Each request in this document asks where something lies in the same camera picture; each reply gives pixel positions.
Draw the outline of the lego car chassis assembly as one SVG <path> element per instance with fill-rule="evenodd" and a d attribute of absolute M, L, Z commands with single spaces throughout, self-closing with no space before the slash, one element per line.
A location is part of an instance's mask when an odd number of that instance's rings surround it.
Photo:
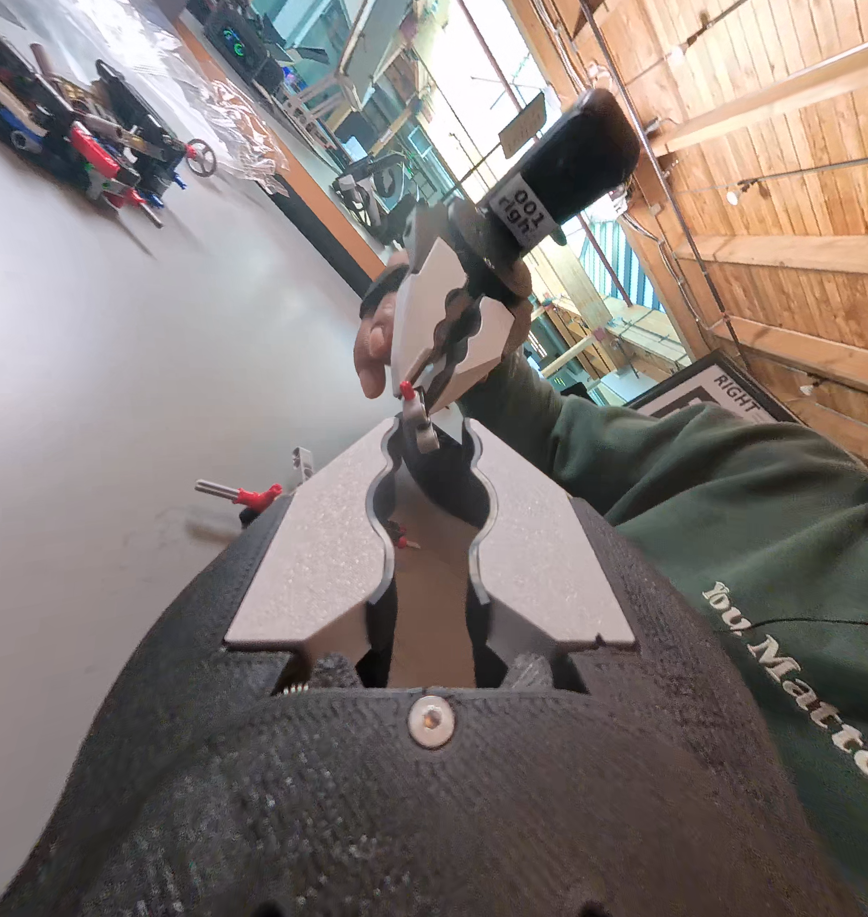
<path fill-rule="evenodd" d="M 100 205 L 128 205 L 157 227 L 163 196 L 186 183 L 185 162 L 212 177 L 218 158 L 202 139 L 182 141 L 123 74 L 96 61 L 96 81 L 75 84 L 53 72 L 44 47 L 29 63 L 0 32 L 0 140 L 27 162 Z"/>

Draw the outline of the grey hanging sign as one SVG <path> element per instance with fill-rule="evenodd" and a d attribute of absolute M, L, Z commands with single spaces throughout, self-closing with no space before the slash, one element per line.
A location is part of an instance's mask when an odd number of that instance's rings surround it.
<path fill-rule="evenodd" d="M 544 90 L 536 96 L 498 133 L 500 149 L 506 160 L 511 160 L 530 141 L 536 138 L 547 122 Z"/>

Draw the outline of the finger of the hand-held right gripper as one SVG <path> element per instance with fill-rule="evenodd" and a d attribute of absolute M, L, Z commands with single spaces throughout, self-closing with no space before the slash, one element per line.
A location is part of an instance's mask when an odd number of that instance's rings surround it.
<path fill-rule="evenodd" d="M 414 384 L 429 365 L 440 360 L 439 326 L 448 320 L 448 297 L 467 281 L 456 252 L 436 236 L 420 267 L 412 269 L 395 297 L 391 350 L 393 395 L 402 397 L 403 383 Z"/>
<path fill-rule="evenodd" d="M 443 354 L 421 377 L 428 413 L 434 415 L 457 402 L 481 382 L 502 360 L 514 325 L 508 307 L 481 297 L 467 313 L 471 323 L 460 338 L 446 345 Z"/>

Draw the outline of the grey lego gearbox assembly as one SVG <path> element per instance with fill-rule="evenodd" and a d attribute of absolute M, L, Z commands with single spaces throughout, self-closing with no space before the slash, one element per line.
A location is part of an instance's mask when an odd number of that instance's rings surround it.
<path fill-rule="evenodd" d="M 295 471 L 299 474 L 300 483 L 306 482 L 313 476 L 313 455 L 310 450 L 303 447 L 295 447 L 292 452 L 292 463 Z M 239 520 L 243 529 L 247 528 L 265 512 L 277 498 L 284 495 L 284 488 L 280 483 L 275 483 L 266 490 L 246 490 L 205 479 L 196 481 L 195 491 L 221 498 L 239 506 L 241 508 Z M 383 520 L 382 524 L 396 548 L 421 548 L 420 544 L 407 536 L 405 526 L 398 521 L 390 518 Z"/>

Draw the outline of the long hanging lamp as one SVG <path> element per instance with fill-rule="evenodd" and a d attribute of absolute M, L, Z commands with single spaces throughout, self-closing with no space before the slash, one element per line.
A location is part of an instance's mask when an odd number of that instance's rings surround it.
<path fill-rule="evenodd" d="M 405 35 L 407 41 L 428 21 L 446 22 L 450 1 L 344 1 L 341 3 L 348 31 L 337 72 L 354 82 L 358 75 L 371 75 L 382 65 L 385 52 Z"/>

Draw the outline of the person's green hoodie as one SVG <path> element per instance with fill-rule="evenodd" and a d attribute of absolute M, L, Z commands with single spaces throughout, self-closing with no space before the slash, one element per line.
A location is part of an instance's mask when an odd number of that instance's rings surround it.
<path fill-rule="evenodd" d="M 804 807 L 868 912 L 868 569 L 773 552 L 663 554 L 616 525 L 703 611 L 769 721 Z"/>

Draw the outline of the orange edged background table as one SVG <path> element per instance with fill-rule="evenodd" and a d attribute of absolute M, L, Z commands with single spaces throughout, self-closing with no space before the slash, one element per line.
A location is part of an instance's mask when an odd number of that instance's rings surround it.
<path fill-rule="evenodd" d="M 247 85 L 234 72 L 232 65 L 206 39 L 202 26 L 191 13 L 181 13 L 175 29 L 202 74 L 232 85 L 273 134 L 274 143 L 287 162 L 278 176 L 286 193 L 272 196 L 275 206 L 354 292 L 364 294 L 382 272 L 387 253 L 359 228 L 333 194 L 331 183 L 337 176 L 336 168 L 301 137 L 256 87 Z"/>

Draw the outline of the clear plastic bag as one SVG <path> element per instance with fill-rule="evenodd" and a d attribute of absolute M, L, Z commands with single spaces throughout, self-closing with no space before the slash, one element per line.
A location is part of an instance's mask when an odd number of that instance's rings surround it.
<path fill-rule="evenodd" d="M 289 165 L 274 132 L 245 92 L 206 60 L 202 67 L 157 2 L 32 2 L 37 34 L 74 73 L 112 65 L 184 138 L 213 145 L 219 170 L 288 197 Z"/>

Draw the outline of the person's right forearm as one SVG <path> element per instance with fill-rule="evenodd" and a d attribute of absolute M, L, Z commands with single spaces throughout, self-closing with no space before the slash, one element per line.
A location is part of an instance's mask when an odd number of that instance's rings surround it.
<path fill-rule="evenodd" d="M 653 418 L 563 397 L 518 354 L 460 401 L 463 414 L 611 524 L 662 555 L 793 556 L 792 567 L 868 569 L 868 472 L 796 423 L 755 424 L 717 406 Z"/>

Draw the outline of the black device green lights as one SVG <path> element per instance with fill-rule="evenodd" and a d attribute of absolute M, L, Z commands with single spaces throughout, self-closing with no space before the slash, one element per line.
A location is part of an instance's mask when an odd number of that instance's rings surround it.
<path fill-rule="evenodd" d="M 205 37 L 241 72 L 254 73 L 269 57 L 265 43 L 238 2 L 208 2 Z"/>

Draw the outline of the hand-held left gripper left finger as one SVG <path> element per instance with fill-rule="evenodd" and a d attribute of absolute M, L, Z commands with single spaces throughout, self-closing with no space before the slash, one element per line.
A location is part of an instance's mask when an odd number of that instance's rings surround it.
<path fill-rule="evenodd" d="M 394 469 L 382 421 L 298 487 L 224 637 L 229 648 L 304 659 L 371 650 L 367 605 L 394 575 L 394 546 L 373 510 Z"/>

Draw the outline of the black and white headset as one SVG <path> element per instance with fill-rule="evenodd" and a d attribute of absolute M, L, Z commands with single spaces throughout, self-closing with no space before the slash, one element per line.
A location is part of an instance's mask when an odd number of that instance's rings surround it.
<path fill-rule="evenodd" d="M 392 241 L 405 224 L 414 198 L 406 192 L 407 159 L 402 152 L 352 163 L 330 189 L 378 241 Z"/>

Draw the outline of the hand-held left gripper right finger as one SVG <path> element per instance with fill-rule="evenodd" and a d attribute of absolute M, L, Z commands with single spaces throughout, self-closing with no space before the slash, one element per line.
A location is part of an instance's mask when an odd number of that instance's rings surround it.
<path fill-rule="evenodd" d="M 600 645 L 626 650 L 635 634 L 567 492 L 480 422 L 464 432 L 487 514 L 470 547 L 470 575 L 486 606 L 486 647 L 505 664 L 556 659 Z"/>

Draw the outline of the white wooden stand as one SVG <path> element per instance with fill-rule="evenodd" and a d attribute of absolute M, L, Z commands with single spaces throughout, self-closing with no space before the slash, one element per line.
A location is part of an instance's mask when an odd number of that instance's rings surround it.
<path fill-rule="evenodd" d="M 352 81 L 334 71 L 297 93 L 288 93 L 281 110 L 305 132 L 323 130 L 332 136 L 354 110 Z"/>

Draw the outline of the black framed white sign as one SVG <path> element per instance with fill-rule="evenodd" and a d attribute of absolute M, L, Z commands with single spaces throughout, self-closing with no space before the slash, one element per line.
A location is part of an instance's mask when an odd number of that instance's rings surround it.
<path fill-rule="evenodd" d="M 669 376 L 626 407 L 645 416 L 663 418 L 697 405 L 720 407 L 755 425 L 802 423 L 720 350 Z"/>

